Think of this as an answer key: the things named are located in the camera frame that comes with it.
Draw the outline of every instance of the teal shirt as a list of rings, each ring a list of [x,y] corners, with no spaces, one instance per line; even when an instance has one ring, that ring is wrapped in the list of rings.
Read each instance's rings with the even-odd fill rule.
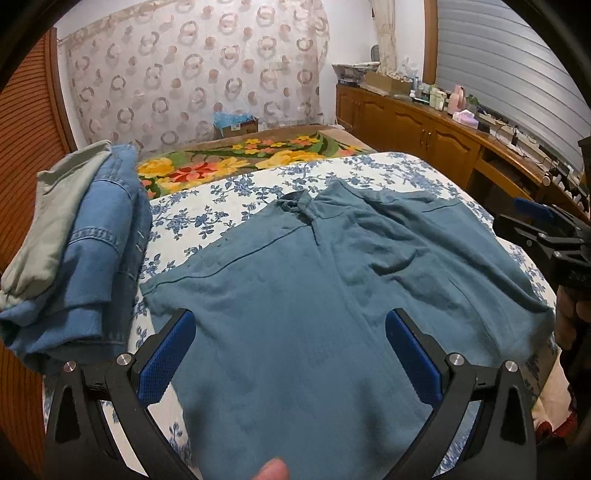
[[[157,331],[180,307],[197,319],[173,386],[208,480],[248,480],[275,456],[294,480],[381,480],[430,414],[386,340],[394,308],[491,367],[523,365],[554,326],[460,200],[341,181],[275,201],[141,287]]]

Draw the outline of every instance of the cardboard box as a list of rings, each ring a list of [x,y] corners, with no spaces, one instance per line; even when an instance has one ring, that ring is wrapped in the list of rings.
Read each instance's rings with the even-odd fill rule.
[[[216,128],[217,139],[240,137],[240,135],[255,134],[258,132],[258,119],[250,120],[242,124],[225,127],[221,130]]]
[[[413,86],[413,83],[410,80],[393,79],[377,72],[367,72],[367,74],[365,74],[365,83],[372,87],[379,88],[390,95],[395,93],[409,95],[411,87]]]

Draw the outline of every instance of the blue gripper pad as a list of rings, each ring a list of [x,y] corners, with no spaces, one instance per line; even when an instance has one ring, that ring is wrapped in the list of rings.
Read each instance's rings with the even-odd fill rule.
[[[519,197],[513,200],[513,205],[515,206],[515,210],[533,219],[545,223],[554,223],[554,213],[546,205]]]
[[[395,310],[386,316],[386,337],[421,402],[436,408],[443,401],[439,370]]]
[[[147,408],[158,403],[195,339],[195,316],[186,310],[139,375],[138,399]]]

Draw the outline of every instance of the pink bottle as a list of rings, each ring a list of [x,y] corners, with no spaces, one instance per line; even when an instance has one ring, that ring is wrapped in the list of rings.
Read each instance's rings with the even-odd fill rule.
[[[447,109],[447,113],[453,115],[456,112],[461,112],[462,110],[466,109],[466,105],[467,101],[464,87],[456,85],[456,89],[449,97],[449,108]]]

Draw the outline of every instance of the wooden desk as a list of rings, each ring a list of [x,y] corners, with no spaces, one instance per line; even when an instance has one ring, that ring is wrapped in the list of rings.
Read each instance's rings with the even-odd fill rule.
[[[496,185],[510,198],[554,203],[589,222],[558,187],[544,187],[544,170],[533,160],[446,112],[342,85],[336,112],[337,121],[370,147],[423,159],[481,203]]]

